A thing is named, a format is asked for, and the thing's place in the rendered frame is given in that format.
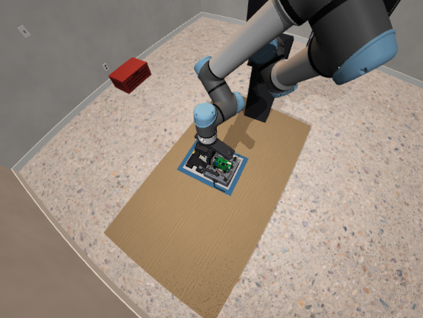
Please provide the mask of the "green circuit board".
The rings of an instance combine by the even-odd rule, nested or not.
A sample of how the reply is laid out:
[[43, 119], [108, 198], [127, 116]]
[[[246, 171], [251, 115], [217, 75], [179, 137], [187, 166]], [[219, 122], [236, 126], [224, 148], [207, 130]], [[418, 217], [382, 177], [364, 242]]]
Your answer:
[[226, 170], [227, 172], [231, 168], [232, 163], [230, 161], [227, 161], [221, 157], [217, 157], [215, 162], [213, 163], [213, 166], [216, 166], [222, 170]]

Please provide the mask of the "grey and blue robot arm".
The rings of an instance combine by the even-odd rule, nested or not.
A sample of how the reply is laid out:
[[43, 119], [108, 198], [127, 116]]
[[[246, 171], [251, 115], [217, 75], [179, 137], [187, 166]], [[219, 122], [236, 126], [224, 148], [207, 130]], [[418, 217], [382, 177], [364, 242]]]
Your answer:
[[[306, 21], [314, 35], [308, 47], [287, 60], [279, 36]], [[371, 72], [397, 54], [395, 35], [383, 0], [268, 0], [213, 57], [195, 64], [213, 102], [193, 110], [198, 139], [203, 144], [217, 139], [209, 147], [232, 159], [235, 150], [217, 138], [217, 126], [242, 111], [245, 101], [224, 78], [249, 58], [277, 98], [316, 76], [341, 85]]]

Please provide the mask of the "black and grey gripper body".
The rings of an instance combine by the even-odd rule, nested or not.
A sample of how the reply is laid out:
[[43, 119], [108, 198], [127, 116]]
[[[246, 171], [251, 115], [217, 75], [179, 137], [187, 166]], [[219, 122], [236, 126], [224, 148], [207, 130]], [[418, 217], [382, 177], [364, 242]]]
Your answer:
[[[195, 138], [198, 139], [197, 133], [195, 134]], [[216, 139], [217, 140], [217, 139]], [[202, 156], [211, 156], [211, 158], [214, 157], [216, 151], [212, 150], [209, 146], [213, 145], [216, 140], [214, 142], [212, 142], [211, 144], [203, 144], [200, 142], [200, 140], [198, 139], [198, 141], [196, 142], [195, 145], [195, 151], [197, 154], [200, 154]]]

